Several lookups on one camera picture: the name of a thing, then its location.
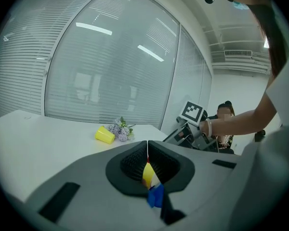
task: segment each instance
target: yellow object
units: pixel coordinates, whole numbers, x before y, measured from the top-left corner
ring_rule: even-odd
[[[155,172],[154,172],[152,166],[149,163],[147,163],[145,165],[144,173],[143,173],[143,179],[145,180],[145,185],[146,185],[147,189],[150,189],[150,187],[151,187],[151,181],[152,181],[154,174],[155,174]]]
[[[109,132],[104,126],[101,126],[95,133],[95,138],[108,144],[111,144],[115,140],[115,135]]]

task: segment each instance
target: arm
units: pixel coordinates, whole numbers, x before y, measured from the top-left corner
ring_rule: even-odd
[[[272,81],[273,77],[270,77],[266,89]],[[243,135],[258,132],[269,124],[275,114],[276,109],[264,92],[255,110],[250,110],[230,118],[212,120],[212,135]],[[200,130],[208,134],[207,122],[200,123]]]

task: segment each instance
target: ceiling light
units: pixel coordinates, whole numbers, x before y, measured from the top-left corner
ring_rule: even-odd
[[[270,48],[267,37],[265,37],[265,42],[264,42],[264,46],[263,47]]]
[[[152,51],[148,50],[147,48],[143,47],[142,45],[138,45],[139,49],[141,49],[142,51],[148,53],[149,55],[153,56],[154,58],[158,59],[160,62],[163,62],[164,59],[160,58],[158,55],[154,54]]]
[[[98,32],[101,32],[101,33],[108,34],[108,35],[112,35],[112,31],[106,30],[106,29],[101,28],[101,27],[92,26],[92,25],[89,25],[89,24],[79,23],[79,22],[76,22],[76,26],[87,28],[87,29],[91,29],[91,30],[94,30],[94,31],[98,31]]]

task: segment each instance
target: white wall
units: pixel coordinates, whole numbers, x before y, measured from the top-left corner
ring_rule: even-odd
[[[196,45],[198,46],[201,54],[203,55],[210,72],[213,75],[211,64],[211,51],[208,40],[193,13],[183,3],[182,0],[155,0],[167,9],[187,30]]]
[[[208,115],[216,114],[218,105],[229,100],[233,104],[235,114],[241,114],[257,107],[268,82],[264,74],[243,71],[214,71]],[[276,115],[264,129],[266,134],[277,130],[281,125]],[[235,154],[241,155],[244,147],[254,138],[254,134],[234,136],[231,148]]]

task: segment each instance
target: person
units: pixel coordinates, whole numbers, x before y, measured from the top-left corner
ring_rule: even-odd
[[[223,119],[225,116],[235,116],[235,111],[233,109],[232,103],[226,101],[217,107],[216,115],[209,116],[208,119]],[[216,136],[217,148],[220,153],[234,154],[234,151],[230,149],[233,140],[233,135],[227,136]]]
[[[262,129],[255,133],[255,142],[261,142],[265,138],[265,131]]]
[[[229,1],[236,1],[248,5],[268,40],[272,73],[266,87],[267,90],[282,70],[289,56],[289,49],[287,47],[287,45],[289,46],[288,25],[271,0]],[[280,27],[285,29],[283,31],[284,34],[282,34]],[[275,114],[276,109],[265,91],[256,109],[232,117],[202,121],[199,127],[201,132],[207,136],[250,134],[264,129]]]

